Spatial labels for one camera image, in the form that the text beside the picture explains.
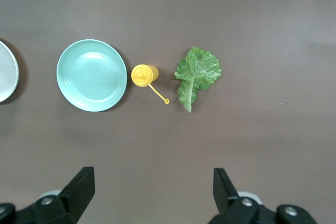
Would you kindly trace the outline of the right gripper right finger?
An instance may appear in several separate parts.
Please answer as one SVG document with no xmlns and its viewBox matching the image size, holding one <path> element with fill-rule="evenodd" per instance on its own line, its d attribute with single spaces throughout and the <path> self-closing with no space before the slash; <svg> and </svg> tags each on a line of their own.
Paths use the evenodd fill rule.
<svg viewBox="0 0 336 224">
<path fill-rule="evenodd" d="M 210 223 L 276 223 L 276 214 L 251 193 L 239 193 L 223 168 L 215 168 L 213 196 L 218 214 Z"/>
</svg>

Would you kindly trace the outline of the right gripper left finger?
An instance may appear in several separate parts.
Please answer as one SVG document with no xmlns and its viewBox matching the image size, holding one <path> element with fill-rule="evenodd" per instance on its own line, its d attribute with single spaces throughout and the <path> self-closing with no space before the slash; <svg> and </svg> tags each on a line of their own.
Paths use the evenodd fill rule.
<svg viewBox="0 0 336 224">
<path fill-rule="evenodd" d="M 77 223 L 95 194 L 94 168 L 84 167 L 57 195 L 40 197 L 15 215 L 16 223 Z"/>
</svg>

